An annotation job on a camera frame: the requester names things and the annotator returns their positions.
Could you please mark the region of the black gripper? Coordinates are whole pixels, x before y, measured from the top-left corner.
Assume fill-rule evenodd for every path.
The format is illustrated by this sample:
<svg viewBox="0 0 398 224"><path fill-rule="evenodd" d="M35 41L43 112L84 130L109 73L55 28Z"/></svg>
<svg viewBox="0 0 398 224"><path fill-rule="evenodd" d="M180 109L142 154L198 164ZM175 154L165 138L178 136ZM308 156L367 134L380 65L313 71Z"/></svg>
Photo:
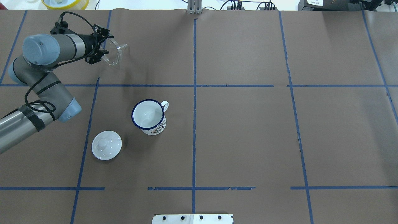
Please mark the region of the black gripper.
<svg viewBox="0 0 398 224"><path fill-rule="evenodd" d="M107 39L114 38L109 29L100 27L96 24L91 25L93 33L89 35L82 35L82 40L85 44L84 61L88 64L95 64L101 61L101 57L109 54L108 50L101 50L101 44Z"/></svg>

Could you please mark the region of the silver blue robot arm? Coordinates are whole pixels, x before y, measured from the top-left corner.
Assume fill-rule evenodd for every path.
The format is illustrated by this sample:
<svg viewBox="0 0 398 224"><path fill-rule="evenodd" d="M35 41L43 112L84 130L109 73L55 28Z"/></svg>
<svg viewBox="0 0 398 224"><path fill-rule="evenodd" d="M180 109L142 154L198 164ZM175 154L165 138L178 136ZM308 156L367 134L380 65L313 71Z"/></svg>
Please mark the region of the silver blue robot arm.
<svg viewBox="0 0 398 224"><path fill-rule="evenodd" d="M9 66L9 77L29 90L25 103L1 118L0 149L6 152L53 121L67 122L81 112L81 105L54 74L62 63L84 59L89 64L108 54L100 46L113 35L106 28L93 26L84 35L68 29L66 22L56 22L50 34L24 39L22 55Z"/></svg>

